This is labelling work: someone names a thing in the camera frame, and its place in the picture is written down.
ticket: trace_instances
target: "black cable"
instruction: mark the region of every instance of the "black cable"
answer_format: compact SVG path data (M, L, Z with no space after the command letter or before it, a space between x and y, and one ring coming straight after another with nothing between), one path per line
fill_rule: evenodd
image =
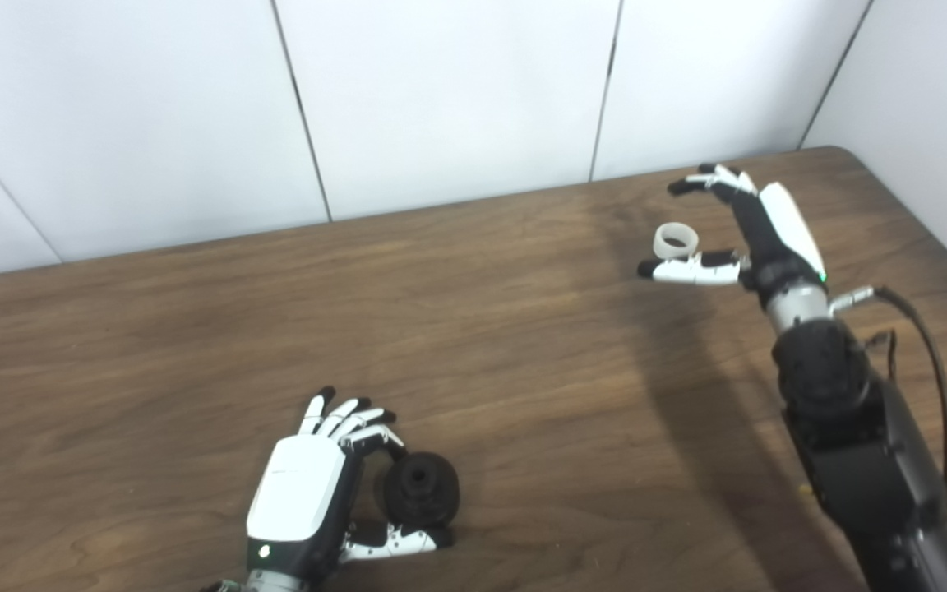
M912 324L916 326L916 329L920 332L920 337L923 338L923 344L927 346L927 352L931 354L931 364L933 371L935 371L935 379L937 382L937 394L940 395L940 420L942 420L943 439L942 474L944 475L945 488L947 491L947 376L945 375L945 366L942 361L940 361L940 351L937 351L937 343L927 330L923 318L920 317L920 314L916 312L916 308L913 308L908 300L905 300L899 296L897 292L892 291L892 289L884 285L879 288L874 288L874 290L876 298L891 304L892 307L897 308L902 314L908 317L908 320L912 321ZM891 374L897 371L895 370L897 366L895 366L894 360L892 359L895 344L897 344L897 340L890 341L889 363Z
M886 373L890 382L898 383L898 332L891 329L887 334Z

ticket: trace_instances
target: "wooden tabletop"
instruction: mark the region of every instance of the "wooden tabletop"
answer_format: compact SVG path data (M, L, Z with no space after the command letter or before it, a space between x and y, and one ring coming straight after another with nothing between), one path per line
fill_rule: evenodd
M889 284L947 362L947 251L856 159L736 165L789 187L832 291ZM0 591L241 580L268 454L323 385L395 411L463 495L457 546L328 591L863 590L800 493L755 296L635 277L663 222L741 246L712 197L666 195L684 173L0 275ZM898 327L937 450L910 325L847 318Z

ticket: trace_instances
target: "white ring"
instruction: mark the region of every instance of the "white ring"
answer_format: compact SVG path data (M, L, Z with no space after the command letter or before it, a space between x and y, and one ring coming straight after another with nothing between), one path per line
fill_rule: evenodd
M669 239L681 243L681 247L669 244ZM700 237L696 236L694 229L681 222L668 222L657 229L657 236L653 239L653 252L661 259L688 257L696 252L696 244L699 242Z

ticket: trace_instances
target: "black wheel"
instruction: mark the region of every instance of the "black wheel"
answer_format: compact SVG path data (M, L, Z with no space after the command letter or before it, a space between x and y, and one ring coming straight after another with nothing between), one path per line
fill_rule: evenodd
M394 524L446 527L459 512L459 475L439 454L408 454L386 473L382 494Z

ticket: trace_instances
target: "robotic hand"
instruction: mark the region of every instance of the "robotic hand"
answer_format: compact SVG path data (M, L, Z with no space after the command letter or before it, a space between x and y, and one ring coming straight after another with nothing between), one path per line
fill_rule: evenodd
M350 521L364 458L384 449L398 461L407 451L386 426L394 414L371 409L365 398L347 400L326 414L334 394L334 387L324 386L312 397L298 433L275 445L247 515L247 585L222 581L204 591L304 591L341 563L451 545L443 524L358 528Z
M759 191L747 173L721 164L702 164L696 175L668 185L673 196L712 192L732 207L751 248L749 257L733 248L697 252L691 257L646 260L638 273L647 280L683 284L744 284L763 304L776 289L805 278L823 284L827 278L813 236L784 185L770 183Z

